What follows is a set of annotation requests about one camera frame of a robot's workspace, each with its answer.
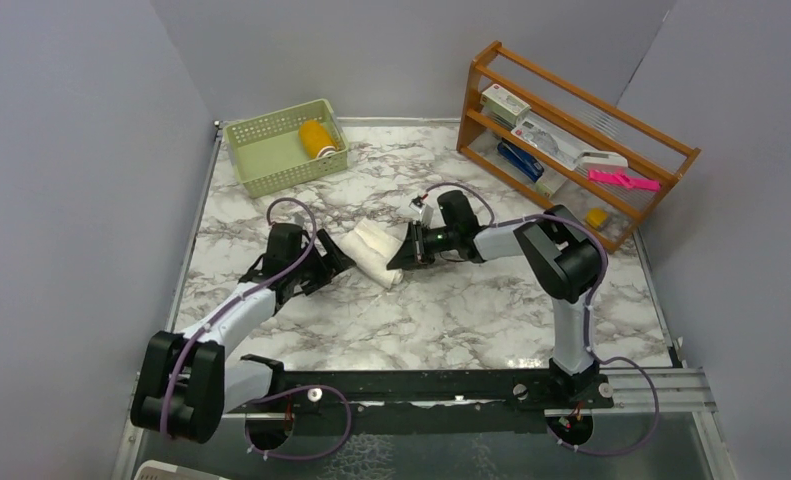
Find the white towel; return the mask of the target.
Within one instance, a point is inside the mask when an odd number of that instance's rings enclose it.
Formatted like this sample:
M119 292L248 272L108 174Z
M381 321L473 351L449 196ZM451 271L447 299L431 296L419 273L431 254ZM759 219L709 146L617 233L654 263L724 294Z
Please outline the white towel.
M367 218L361 219L337 241L337 245L366 276L383 288L389 290L403 280L401 269L390 270L387 267L402 241L377 223Z

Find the yellow brown bear towel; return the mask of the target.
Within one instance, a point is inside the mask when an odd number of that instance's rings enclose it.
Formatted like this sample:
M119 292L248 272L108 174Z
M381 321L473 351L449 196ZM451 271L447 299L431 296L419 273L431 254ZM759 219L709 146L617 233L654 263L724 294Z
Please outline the yellow brown bear towel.
M302 123L298 129L298 136L310 159L319 159L337 151L335 140L317 120L311 119Z

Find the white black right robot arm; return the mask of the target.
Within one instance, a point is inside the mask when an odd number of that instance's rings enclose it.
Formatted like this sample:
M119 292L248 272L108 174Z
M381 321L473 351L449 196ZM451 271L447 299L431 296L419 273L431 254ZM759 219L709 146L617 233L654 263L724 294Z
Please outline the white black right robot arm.
M387 269L428 268L447 252L456 252L475 264L523 257L552 299L555 340L548 366L549 396L560 406L575 405L587 395L599 373L591 352L587 308L607 267L600 241L560 204L541 214L488 225L479 222L460 190L441 194L437 205L442 226L409 223Z

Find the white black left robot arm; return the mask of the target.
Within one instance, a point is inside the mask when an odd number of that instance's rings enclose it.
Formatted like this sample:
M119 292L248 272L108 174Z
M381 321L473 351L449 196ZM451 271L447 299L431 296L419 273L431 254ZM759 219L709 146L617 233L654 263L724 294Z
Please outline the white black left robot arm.
M310 295L356 263L323 229L309 234L291 223L272 226L265 252L207 317L180 333L149 340L129 419L133 426L207 442L223 415L248 400L261 410L284 401L281 362L248 355L228 367L228 355L289 300Z

